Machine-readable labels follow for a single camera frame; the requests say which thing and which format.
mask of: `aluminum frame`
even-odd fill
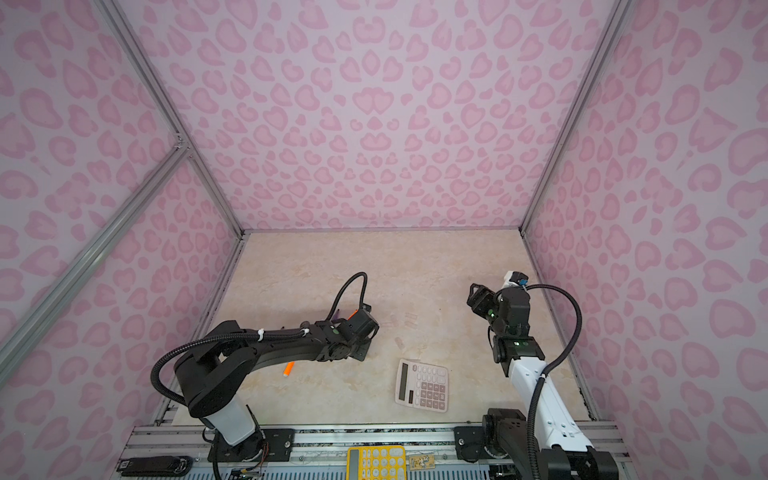
[[[531,261],[533,270],[534,272],[536,272],[536,278],[538,278],[540,282],[544,282],[544,278],[541,276],[541,268],[539,268],[538,263],[536,262],[536,257],[534,257],[533,252],[531,250],[531,245],[528,243],[528,240],[525,238],[525,235],[522,231],[520,232],[520,237],[523,240],[523,245],[525,245],[525,252],[528,255],[528,259]],[[544,295],[544,301],[547,303],[547,308],[549,309],[549,316],[552,318],[554,329],[557,330],[558,332],[558,336],[560,337],[560,342],[565,346],[568,344],[568,340],[570,340],[570,338],[565,335],[562,325],[558,322],[558,317],[555,314],[554,301],[552,300],[552,295],[554,292],[548,289],[541,289],[541,293]],[[601,411],[600,407],[598,407],[598,403],[592,396],[592,392],[590,391],[589,386],[584,381],[584,379],[586,378],[584,376],[584,372],[581,371],[581,366],[578,364],[573,354],[568,355],[568,363],[571,365],[571,371],[574,374],[574,380],[576,381],[576,385],[578,386],[579,393],[581,394],[581,398],[584,400],[584,406],[587,407],[587,414],[589,415],[589,418],[595,421],[606,420],[602,418],[602,415],[600,415],[600,411]]]
[[[151,62],[148,59],[141,42],[138,40],[134,29],[128,22],[125,12],[119,5],[118,0],[94,0],[94,3],[104,16],[104,20],[109,24],[120,46],[128,60],[134,66],[134,70],[139,75],[144,85],[147,87],[149,95],[154,99],[157,108],[163,115],[171,130],[176,132],[179,141],[189,145],[192,153],[192,165],[195,171],[203,181],[203,185],[208,194],[213,199],[219,211],[227,219],[227,223],[238,237],[243,236],[243,227],[234,214],[227,198],[224,196],[219,184],[214,180],[210,169],[205,164],[203,156],[194,143],[194,139],[187,131],[187,127],[181,119],[170,95],[165,90],[160,75],[157,74]]]
[[[243,249],[245,248],[247,241],[248,235],[245,235],[240,239],[236,239],[235,244],[232,246],[232,251],[227,257],[227,263],[224,266],[224,269],[221,271],[218,280],[216,280],[214,288],[211,290],[211,296],[206,303],[206,306],[203,308],[203,312],[200,315],[200,320],[198,320],[197,325],[192,332],[190,341],[197,340],[207,333],[208,326],[216,316],[216,312],[221,305],[221,301],[224,298],[224,295],[227,293],[227,288],[230,285],[230,281],[232,280],[235,269],[237,268],[237,262],[240,260],[240,255],[243,253]],[[178,392],[178,386],[178,381],[176,380],[176,376],[174,376],[173,382],[171,382],[168,388]],[[166,397],[162,397],[160,405],[157,406],[157,409],[154,413],[154,424],[162,425],[165,422],[166,417],[168,416],[168,412],[171,410],[171,408],[171,400]]]
[[[614,3],[614,7],[608,17],[608,22],[605,24],[605,28],[598,40],[598,46],[595,48],[587,70],[584,73],[584,79],[579,84],[574,101],[571,103],[571,108],[565,116],[563,127],[558,132],[558,136],[554,141],[554,148],[552,148],[552,152],[547,159],[544,173],[541,174],[536,184],[531,204],[525,211],[520,226],[521,232],[527,231],[531,226],[536,212],[544,199],[544,194],[552,181],[554,169],[563,158],[566,146],[571,141],[571,137],[576,131],[582,114],[587,109],[589,99],[600,82],[602,74],[610,61],[611,55],[621,38],[621,33],[624,31],[624,27],[629,21],[636,4],[637,0],[616,0],[616,3]]]
[[[610,452],[624,478],[635,479],[632,458],[615,422],[577,422],[595,449]],[[268,465],[276,471],[304,467],[306,471],[319,466],[346,464],[347,449],[355,445],[403,445],[407,455],[432,454],[437,468],[480,466],[512,463],[509,459],[480,460],[468,464],[456,457],[453,429],[459,426],[482,426],[466,423],[402,423],[402,424],[334,424],[334,425],[262,425],[264,429],[294,429],[293,450],[286,463]],[[207,457],[210,444],[203,440],[206,429],[198,426],[137,427],[131,433],[121,458],[156,455],[189,455],[195,466],[210,468]],[[237,466],[252,466],[252,462],[223,463],[226,470]]]
[[[43,339],[61,311],[80,293],[96,269],[174,175],[182,161],[190,157],[188,151],[184,142],[174,147],[143,184],[123,203],[107,225],[72,260],[67,271],[51,286],[45,297],[19,320],[19,326],[0,348],[0,388]]]

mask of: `black arm segment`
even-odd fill
[[[241,329],[235,320],[221,323],[206,337],[249,334],[249,339],[205,343],[182,355],[174,370],[184,400],[194,418],[218,412],[235,396],[246,375],[265,366],[296,360],[328,362],[352,357],[362,362],[379,324],[366,308],[339,323],[324,320],[299,329],[258,331]],[[222,362],[219,355],[226,359]]]

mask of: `wire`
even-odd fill
[[[344,294],[344,290],[357,278],[362,277],[362,289],[360,290],[360,305],[363,307],[363,300],[366,295],[366,286],[368,285],[368,275],[365,272],[358,272],[352,275],[336,294],[336,299],[333,301],[331,311],[326,317],[326,321],[333,317],[333,313],[336,311],[336,306],[339,304],[341,296]],[[170,352],[163,355],[152,367],[150,371],[149,380],[155,390],[157,390],[162,396],[173,400],[174,402],[187,406],[184,397],[166,387],[160,380],[160,371],[163,369],[166,363],[170,362],[175,356],[180,355],[196,346],[205,345],[206,343],[218,343],[230,340],[257,340],[257,341],[280,341],[280,340],[292,340],[299,339],[306,335],[304,330],[274,330],[270,332],[263,332],[263,335],[259,332],[252,333],[223,333],[221,335],[207,336],[202,339],[194,340],[189,343],[185,343],[182,346],[178,346]]]
[[[262,340],[267,341],[280,341],[280,340],[292,340],[299,339],[304,336],[304,331],[299,330],[275,330],[272,332],[265,332]],[[160,380],[160,371],[163,369],[166,363],[170,362],[175,356],[180,355],[193,349],[196,346],[205,345],[206,343],[217,343],[229,340],[258,340],[260,334],[258,332],[252,333],[223,333],[221,335],[207,336],[205,338],[194,340],[193,342],[185,343],[182,346],[171,350],[166,353],[154,364],[149,374],[149,380],[155,390],[157,390],[162,396],[173,400],[180,405],[187,406],[184,401],[184,397],[166,387]]]
[[[211,447],[214,451],[213,458],[211,459],[211,466],[214,469],[214,478],[221,480],[221,472],[219,472],[219,442],[221,441],[221,433],[217,430],[214,434],[214,446]]]
[[[536,410],[538,407],[538,399],[541,396],[541,391],[544,388],[544,384],[547,380],[546,377],[549,375],[549,372],[551,372],[558,365],[563,363],[563,361],[567,359],[568,355],[576,346],[578,337],[581,334],[581,308],[579,308],[579,305],[578,305],[578,302],[576,302],[576,299],[570,293],[566,292],[559,286],[548,285],[546,283],[536,283],[535,285],[526,286],[525,289],[534,290],[537,288],[545,288],[548,290],[554,290],[555,292],[562,293],[571,302],[571,305],[573,305],[574,310],[576,312],[576,328],[574,329],[574,333],[571,336],[571,339],[568,340],[568,344],[565,346],[560,356],[554,359],[552,362],[548,363],[546,367],[544,367],[544,370],[541,372],[541,376],[536,381],[536,387],[534,387],[533,395],[531,396],[531,405],[528,407],[528,422],[525,426],[526,447],[528,450],[528,462],[531,464],[531,477],[534,480],[541,480],[541,473],[538,470],[538,452],[536,449],[536,436],[535,436]]]
[[[333,318],[333,313],[336,311],[336,307],[339,305],[339,300],[341,300],[341,296],[344,294],[344,290],[346,290],[346,288],[359,276],[362,277],[362,289],[360,289],[360,303],[358,308],[362,309],[363,300],[366,296],[366,286],[368,285],[368,274],[365,272],[358,272],[352,275],[349,280],[347,280],[344,285],[342,285],[341,290],[339,290],[339,292],[336,294],[336,298],[334,299],[333,305],[331,306],[331,311],[328,312],[328,316],[325,319],[326,322]]]

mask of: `white robotic arm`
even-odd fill
[[[577,317],[574,336],[551,363],[545,362],[544,353],[529,333],[531,297],[528,290],[539,288],[565,295]],[[573,296],[557,286],[528,285],[528,277],[523,273],[507,272],[498,292],[473,283],[467,305],[474,314],[488,321],[493,359],[501,364],[528,411],[526,418],[519,410],[489,409],[483,417],[485,451],[492,456],[495,456],[493,451],[509,455],[515,463],[516,477],[522,480],[572,478],[572,472],[582,480],[617,480],[618,469],[611,454],[594,449],[548,377],[549,372],[567,358],[581,331],[581,310]],[[464,457],[463,451],[460,452],[460,458]]]
[[[525,402],[525,411],[531,407],[536,380],[546,366],[544,360],[530,356],[512,362],[509,378]],[[565,408],[551,377],[547,377],[538,399],[536,439],[542,449],[560,445],[564,450],[571,452],[586,452],[587,446],[592,446],[592,442],[584,436]]]

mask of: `marble floor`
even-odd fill
[[[297,362],[251,373],[239,395],[260,424],[478,422],[489,407],[525,410],[502,368],[493,363],[488,324],[466,306],[469,286],[498,289],[507,270],[527,273],[531,261],[517,230],[348,233],[255,233],[214,325],[295,328],[325,318],[347,278],[368,273],[366,303],[381,325],[364,362]],[[356,308],[361,280],[339,307]],[[562,350],[540,290],[531,291],[531,334],[547,359]],[[394,402],[400,359],[449,370],[449,408],[428,412]],[[589,420],[568,362],[551,374],[574,419]],[[196,425],[181,407],[174,425]]]

